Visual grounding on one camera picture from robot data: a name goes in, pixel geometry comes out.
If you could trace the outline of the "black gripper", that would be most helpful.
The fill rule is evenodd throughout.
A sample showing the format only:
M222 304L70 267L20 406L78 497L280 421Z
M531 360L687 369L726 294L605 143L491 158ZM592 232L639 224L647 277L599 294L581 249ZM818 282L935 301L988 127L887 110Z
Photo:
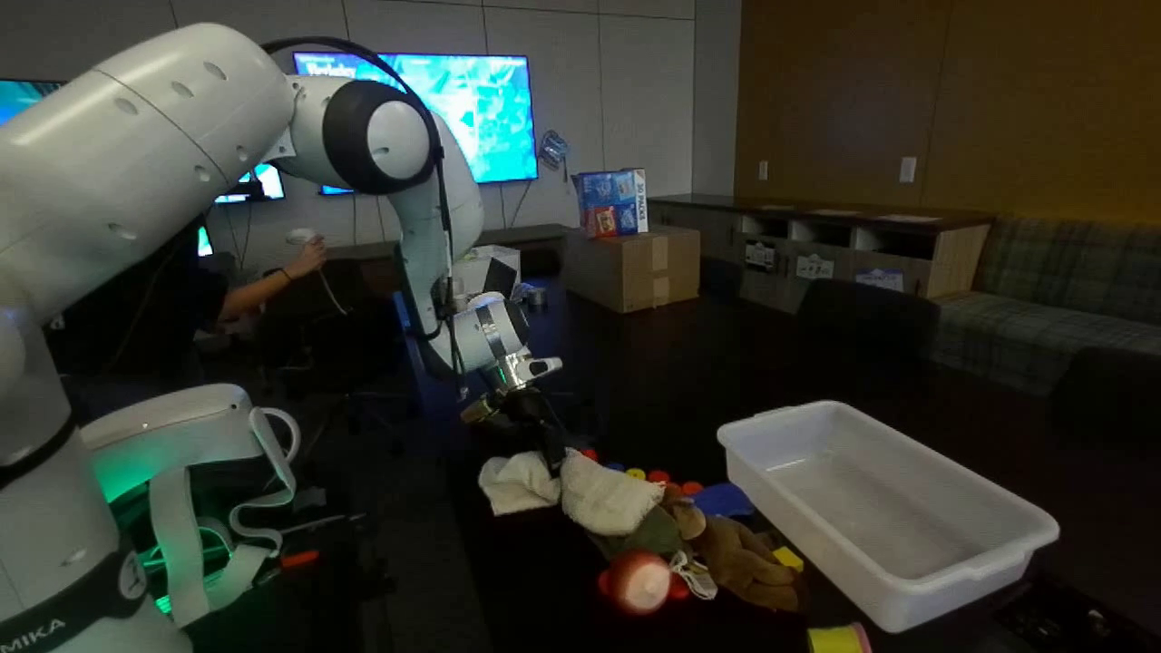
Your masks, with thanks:
M558 356L505 356L479 373L484 392L465 400L462 421L497 437L553 438L558 433L558 418L553 400L542 392L542 382L558 366Z

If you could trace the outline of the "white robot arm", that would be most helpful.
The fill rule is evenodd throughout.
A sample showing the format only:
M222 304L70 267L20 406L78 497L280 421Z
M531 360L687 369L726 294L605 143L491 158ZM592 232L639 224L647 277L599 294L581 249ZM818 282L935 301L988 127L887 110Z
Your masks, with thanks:
M0 653L194 653L282 556L261 514L299 497L292 412L196 385L82 423L43 337L261 163L391 203L432 369L558 369L479 273L479 185L397 69L294 76L222 22L99 63L0 131Z

